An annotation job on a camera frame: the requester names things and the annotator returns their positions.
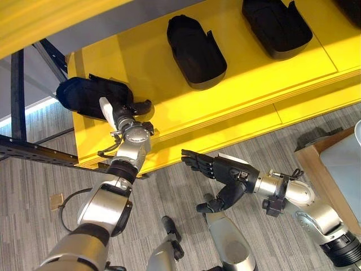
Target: white object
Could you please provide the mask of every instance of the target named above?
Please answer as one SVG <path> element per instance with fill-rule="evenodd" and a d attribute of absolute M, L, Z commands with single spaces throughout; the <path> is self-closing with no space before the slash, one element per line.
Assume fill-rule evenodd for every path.
<path fill-rule="evenodd" d="M 361 226 L 361 120 L 354 134 L 324 150 L 320 157 Z"/>
<path fill-rule="evenodd" d="M 102 113 L 103 113 L 105 119 L 108 121 L 108 123 L 114 130 L 117 130 L 115 123 L 114 123 L 113 107 L 112 107 L 111 103 L 109 103 L 109 101 L 106 97 L 101 97 L 99 99 L 99 103 L 100 103 L 100 109 L 102 109 Z"/>

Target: yellow table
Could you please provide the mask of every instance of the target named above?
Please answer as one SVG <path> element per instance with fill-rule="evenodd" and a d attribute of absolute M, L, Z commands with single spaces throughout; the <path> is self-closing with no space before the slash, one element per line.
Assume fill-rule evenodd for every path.
<path fill-rule="evenodd" d="M 148 172 L 179 161 L 182 147 L 215 150 L 361 101 L 360 63 L 355 60 L 359 29 L 336 10 L 337 42 L 331 43 L 323 35 L 327 23 L 319 23 L 310 12 L 333 5 L 331 0 L 300 5 L 314 38 L 305 51 L 282 62 L 261 48 L 240 13 L 240 1 L 207 0 L 72 53 L 69 76 L 93 73 L 126 81 L 136 100 L 153 102 L 152 112 L 139 118 L 151 120 L 156 128 L 142 169 Z M 211 89 L 191 89 L 173 59 L 166 29 L 168 20 L 179 14 L 197 19 L 204 31 L 211 29 L 227 61 L 225 78 Z M 340 49 L 345 44 L 348 51 Z M 79 166 L 96 168 L 104 160 L 96 152 L 113 143 L 111 128 L 76 113 L 73 117 Z"/>
<path fill-rule="evenodd" d="M 0 59 L 131 0 L 1 0 Z"/>

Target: black metal frame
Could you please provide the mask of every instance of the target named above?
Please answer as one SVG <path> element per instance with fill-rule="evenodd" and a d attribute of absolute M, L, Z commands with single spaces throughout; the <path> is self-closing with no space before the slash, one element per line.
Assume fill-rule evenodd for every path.
<path fill-rule="evenodd" d="M 57 73 L 59 81 L 66 78 L 67 64 L 65 56 L 54 47 L 48 40 L 44 39 L 34 44 L 40 55 L 54 73 Z M 44 138 L 36 143 L 27 142 L 27 130 L 25 126 L 25 103 L 24 103 L 24 50 L 11 55 L 11 133 L 12 137 L 0 135 L 1 160 L 9 157 L 36 161 L 40 163 L 59 165 L 68 168 L 77 168 L 87 171 L 103 172 L 108 164 L 98 163 L 98 169 L 87 169 L 75 166 L 79 163 L 78 156 L 67 154 L 40 146 L 46 141 L 54 139 L 65 133 L 74 131 L 67 129 L 58 134 Z"/>

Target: floor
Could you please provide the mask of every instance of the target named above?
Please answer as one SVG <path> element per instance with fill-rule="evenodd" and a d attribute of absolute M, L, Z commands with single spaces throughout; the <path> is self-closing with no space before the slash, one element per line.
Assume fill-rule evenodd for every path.
<path fill-rule="evenodd" d="M 326 131 L 348 128 L 361 119 L 361 104 L 319 116 L 220 150 L 240 157 L 261 171 L 270 168 L 291 173 L 298 163 L 293 155 L 296 140 L 314 127 Z M 28 140 L 36 141 L 72 126 L 69 112 L 58 104 L 27 116 Z M 1 134 L 9 134 L 1 128 Z M 75 153 L 74 135 L 66 134 L 44 144 Z M 59 239 L 66 235 L 57 212 L 49 209 L 49 196 L 91 187 L 101 173 L 63 168 L 19 159 L 0 162 L 0 267 L 2 270 L 34 270 Z M 183 164 L 166 167 L 136 180 L 130 200 L 133 210 L 123 234 L 111 239 L 109 259 L 128 270 L 146 269 L 147 259 L 165 232 L 160 218 L 174 218 L 183 236 L 185 257 L 177 270 L 207 270 L 220 264 L 202 215 L 195 205 L 202 195 L 221 188 L 219 183 L 192 172 Z M 77 210 L 85 195 L 71 200 L 65 223 L 75 227 Z M 322 250 L 313 244 L 289 215 L 265 215 L 262 199 L 245 195 L 227 215 L 242 231 L 257 259 L 259 270 L 333 270 Z"/>

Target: black cable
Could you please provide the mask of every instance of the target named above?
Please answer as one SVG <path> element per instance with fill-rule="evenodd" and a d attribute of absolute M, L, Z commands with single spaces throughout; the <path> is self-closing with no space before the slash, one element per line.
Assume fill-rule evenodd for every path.
<path fill-rule="evenodd" d="M 291 178 L 297 180 L 297 179 L 300 178 L 303 174 L 304 174 L 304 171 L 300 170 L 299 168 L 296 168 L 296 169 L 294 170 L 294 172 L 292 173 Z"/>
<path fill-rule="evenodd" d="M 118 148 L 118 146 L 120 145 L 120 143 L 122 143 L 122 140 L 123 140 L 123 136 L 122 137 L 119 137 L 117 135 L 114 136 L 115 137 L 115 144 L 114 145 L 111 145 L 110 147 L 107 147 L 105 148 L 104 150 L 102 151 L 98 151 L 98 155 L 100 157 L 103 157 L 103 158 L 106 158 L 106 159 L 112 159 L 113 156 L 111 155 L 106 155 L 105 153 L 106 152 L 110 152 L 110 151 L 113 151 L 115 150 L 116 148 Z"/>
<path fill-rule="evenodd" d="M 81 194 L 81 193 L 85 193 L 85 192 L 89 192 L 90 190 L 92 189 L 92 187 L 90 188 L 85 188 L 85 189 L 82 189 L 82 190 L 79 190 L 79 191 L 76 191 L 74 192 L 73 194 L 69 195 L 65 201 L 63 202 L 62 205 L 59 205 L 58 206 L 58 209 L 59 209 L 59 219 L 60 219 L 60 222 L 62 224 L 62 226 L 64 227 L 65 230 L 67 230 L 68 232 L 72 232 L 68 227 L 66 227 L 65 223 L 64 223 L 64 220 L 63 220 L 63 210 L 65 208 L 65 205 L 66 203 L 74 196 L 78 195 L 78 194 Z"/>

